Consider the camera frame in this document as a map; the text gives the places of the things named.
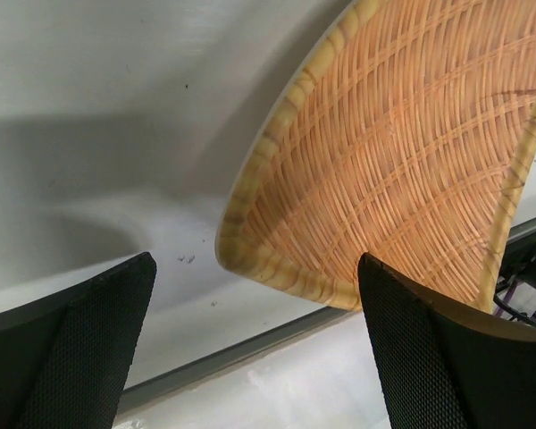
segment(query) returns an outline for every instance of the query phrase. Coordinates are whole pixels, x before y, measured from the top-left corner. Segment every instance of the black cable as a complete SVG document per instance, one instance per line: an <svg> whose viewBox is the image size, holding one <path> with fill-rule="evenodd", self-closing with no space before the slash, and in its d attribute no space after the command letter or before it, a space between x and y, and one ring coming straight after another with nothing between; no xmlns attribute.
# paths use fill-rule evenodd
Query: black cable
<svg viewBox="0 0 536 429"><path fill-rule="evenodd" d="M500 299L498 296L495 295L493 300L494 300L494 303L497 306L502 308L504 311L506 311L510 315L513 315L514 317L516 317L521 322L524 322L525 324L529 324L530 326L535 326L536 327L536 321L535 320L532 320L527 315L523 315L522 313L514 310L512 307L510 307L507 304L505 304L504 302L502 302L502 299Z"/></svg>

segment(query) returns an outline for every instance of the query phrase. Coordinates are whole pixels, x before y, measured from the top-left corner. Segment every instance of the dustpan-shaped basket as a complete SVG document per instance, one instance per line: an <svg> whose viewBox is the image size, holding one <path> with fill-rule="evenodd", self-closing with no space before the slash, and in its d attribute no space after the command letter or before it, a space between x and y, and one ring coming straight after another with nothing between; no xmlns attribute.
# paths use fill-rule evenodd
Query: dustpan-shaped basket
<svg viewBox="0 0 536 429"><path fill-rule="evenodd" d="M356 309L369 251L489 310L535 152L536 0L360 0L274 107L217 257Z"/></svg>

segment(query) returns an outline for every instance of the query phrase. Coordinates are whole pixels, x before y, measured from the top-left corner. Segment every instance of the woven bamboo surface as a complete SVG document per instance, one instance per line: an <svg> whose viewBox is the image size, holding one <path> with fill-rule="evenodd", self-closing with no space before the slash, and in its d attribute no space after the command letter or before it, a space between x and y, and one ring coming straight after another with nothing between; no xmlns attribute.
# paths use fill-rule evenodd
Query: woven bamboo surface
<svg viewBox="0 0 536 429"><path fill-rule="evenodd" d="M360 0L272 111L219 262L361 307L370 251L483 310L536 152L536 0Z"/></svg>

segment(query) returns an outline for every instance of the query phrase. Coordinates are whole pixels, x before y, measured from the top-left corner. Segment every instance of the bamboo basket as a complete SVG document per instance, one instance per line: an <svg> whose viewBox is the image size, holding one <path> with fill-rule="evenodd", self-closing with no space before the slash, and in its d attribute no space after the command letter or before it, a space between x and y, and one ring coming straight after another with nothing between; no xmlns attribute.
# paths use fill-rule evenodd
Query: bamboo basket
<svg viewBox="0 0 536 429"><path fill-rule="evenodd" d="M216 255L358 309L369 251L489 311L535 152L536 0L360 0L272 109Z"/></svg>

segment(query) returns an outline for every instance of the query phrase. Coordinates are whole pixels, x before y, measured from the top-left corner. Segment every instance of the black object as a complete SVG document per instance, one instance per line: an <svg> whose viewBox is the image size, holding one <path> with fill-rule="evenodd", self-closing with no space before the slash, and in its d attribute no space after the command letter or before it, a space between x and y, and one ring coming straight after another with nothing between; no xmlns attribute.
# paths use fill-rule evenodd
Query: black object
<svg viewBox="0 0 536 429"><path fill-rule="evenodd" d="M111 428L155 281L144 253L0 314L0 428Z"/></svg>
<svg viewBox="0 0 536 429"><path fill-rule="evenodd" d="M536 428L536 328L449 299L369 254L358 276L393 429Z"/></svg>

